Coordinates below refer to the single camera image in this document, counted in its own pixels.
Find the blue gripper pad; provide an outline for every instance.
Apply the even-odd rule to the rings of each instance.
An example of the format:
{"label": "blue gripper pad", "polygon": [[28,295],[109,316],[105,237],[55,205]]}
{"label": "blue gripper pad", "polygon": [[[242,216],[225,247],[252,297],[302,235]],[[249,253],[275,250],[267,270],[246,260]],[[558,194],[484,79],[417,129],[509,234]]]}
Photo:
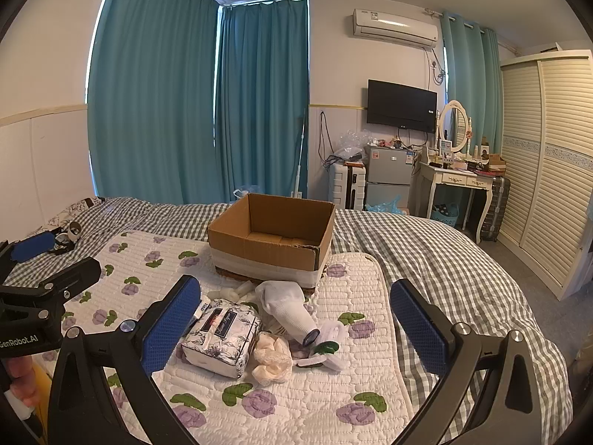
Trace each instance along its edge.
{"label": "blue gripper pad", "polygon": [[49,231],[36,234],[16,243],[13,252],[10,254],[10,259],[17,263],[29,261],[29,259],[52,249],[55,242],[56,237]]}
{"label": "blue gripper pad", "polygon": [[200,283],[190,278],[161,313],[142,343],[142,367],[150,376],[162,370],[200,304]]}
{"label": "blue gripper pad", "polygon": [[443,376],[448,370],[446,342],[405,288],[402,279],[391,285],[389,301],[397,321],[404,328],[425,370]]}

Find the quilted mattress pad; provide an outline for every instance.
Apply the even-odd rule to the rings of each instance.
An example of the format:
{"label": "quilted mattress pad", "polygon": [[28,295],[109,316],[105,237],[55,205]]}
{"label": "quilted mattress pad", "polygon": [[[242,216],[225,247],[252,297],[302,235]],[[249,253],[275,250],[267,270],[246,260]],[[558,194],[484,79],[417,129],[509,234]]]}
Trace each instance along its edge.
{"label": "quilted mattress pad", "polygon": [[[207,243],[140,231],[113,237],[96,256],[102,277],[66,303],[64,332],[73,325],[86,333],[115,329],[138,319],[162,299],[183,274],[195,276],[202,293],[241,283],[216,273]],[[413,415],[398,366],[388,290],[381,268],[368,254],[329,256],[305,308],[320,325],[340,320],[348,336],[341,373],[326,367],[293,367],[286,383],[260,386],[250,360],[233,380],[187,362],[180,346],[164,370],[153,374],[180,421],[202,445],[236,443],[391,444]],[[57,352],[36,356],[51,375]],[[108,382],[129,431],[148,441],[114,370]]]}

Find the air conditioner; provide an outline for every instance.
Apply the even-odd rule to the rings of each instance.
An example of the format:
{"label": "air conditioner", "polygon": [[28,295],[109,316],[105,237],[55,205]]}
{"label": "air conditioner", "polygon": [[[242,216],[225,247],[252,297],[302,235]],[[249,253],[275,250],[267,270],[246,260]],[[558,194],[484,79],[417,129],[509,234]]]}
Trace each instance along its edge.
{"label": "air conditioner", "polygon": [[435,25],[380,11],[354,10],[354,34],[431,50],[437,46]]}

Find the teal curtain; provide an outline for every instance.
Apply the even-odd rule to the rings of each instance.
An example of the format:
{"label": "teal curtain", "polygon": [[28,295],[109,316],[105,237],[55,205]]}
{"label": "teal curtain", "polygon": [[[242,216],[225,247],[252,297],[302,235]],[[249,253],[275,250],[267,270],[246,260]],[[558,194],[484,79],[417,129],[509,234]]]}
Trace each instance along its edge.
{"label": "teal curtain", "polygon": [[220,202],[213,141],[214,0],[106,0],[88,85],[97,190]]}
{"label": "teal curtain", "polygon": [[[225,200],[245,185],[289,196],[309,96],[307,0],[225,7],[219,72],[216,150]],[[303,192],[306,163],[305,142]]]}
{"label": "teal curtain", "polygon": [[459,15],[448,12],[441,18],[443,40],[447,50],[449,74],[448,99],[458,100],[471,117],[474,145],[481,144],[485,136],[490,152],[500,152],[502,146],[502,75],[498,55],[496,32],[481,28],[471,22],[473,28],[464,25]]}

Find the gray floor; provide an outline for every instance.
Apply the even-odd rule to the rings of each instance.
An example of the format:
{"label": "gray floor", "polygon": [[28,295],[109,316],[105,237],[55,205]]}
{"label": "gray floor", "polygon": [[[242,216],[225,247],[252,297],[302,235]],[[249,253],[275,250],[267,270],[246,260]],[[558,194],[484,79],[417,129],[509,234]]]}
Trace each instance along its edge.
{"label": "gray floor", "polygon": [[541,279],[503,244],[482,241],[480,247],[517,281],[544,336],[558,345],[570,364],[593,327],[593,285],[558,301]]}

